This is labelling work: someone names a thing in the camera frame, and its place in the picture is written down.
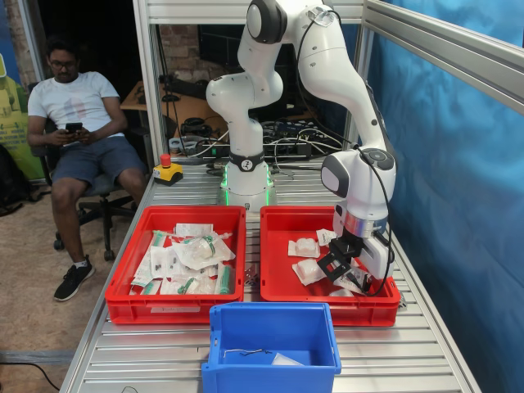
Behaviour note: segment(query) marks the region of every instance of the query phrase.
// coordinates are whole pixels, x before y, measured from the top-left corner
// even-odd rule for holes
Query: dark doorway
[[[133,2],[38,0],[46,37],[69,35],[80,46],[80,71],[97,71],[122,100],[142,80]]]

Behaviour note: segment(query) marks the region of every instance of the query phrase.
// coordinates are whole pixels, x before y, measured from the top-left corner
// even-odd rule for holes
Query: backpack
[[[20,209],[23,206],[22,203],[10,207],[18,201],[39,201],[42,194],[38,194],[34,198],[32,196],[33,191],[34,187],[18,168],[9,151],[0,145],[0,217]]]

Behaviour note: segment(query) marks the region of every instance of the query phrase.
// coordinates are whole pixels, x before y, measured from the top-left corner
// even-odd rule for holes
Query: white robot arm
[[[385,228],[387,200],[395,186],[395,160],[386,151],[377,115],[365,83],[352,66],[346,42],[328,0],[253,0],[247,12],[238,59],[244,73],[212,81],[207,90],[210,106],[228,122],[231,155],[228,189],[255,195],[269,186],[264,163],[262,128],[249,119],[251,108],[266,106],[282,95],[282,80],[274,70],[283,43],[292,43],[300,78],[316,97],[343,105],[353,115],[362,139],[361,151],[341,151],[323,162],[322,181],[343,198],[337,204],[333,227],[350,239],[355,253],[376,278],[386,274],[388,251],[375,237]],[[370,168],[372,165],[382,180]],[[328,277],[344,273],[335,264]]]

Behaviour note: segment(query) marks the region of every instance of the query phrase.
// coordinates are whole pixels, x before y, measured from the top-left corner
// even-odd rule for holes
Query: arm
[[[79,140],[84,143],[93,143],[103,138],[110,137],[116,133],[121,133],[128,128],[128,121],[125,118],[124,112],[120,109],[120,100],[118,97],[104,97],[102,99],[107,114],[111,117],[111,121],[104,125],[101,129],[89,133],[83,129]]]
[[[58,129],[54,133],[44,133],[47,118],[42,116],[30,116],[27,125],[27,143],[31,147],[55,145],[63,146],[76,140],[74,134],[68,134],[64,129]]]
[[[43,129],[47,119],[40,116],[30,116],[27,124],[27,143],[31,147],[49,144],[48,136],[44,135]]]

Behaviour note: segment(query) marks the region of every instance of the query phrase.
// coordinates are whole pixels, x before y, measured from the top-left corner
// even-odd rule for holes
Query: hand
[[[82,127],[82,129],[76,133],[76,140],[85,145],[90,145],[97,141],[97,135],[96,133],[91,133]]]
[[[68,133],[66,129],[58,129],[47,135],[47,143],[55,146],[64,146],[76,140],[74,133]]]

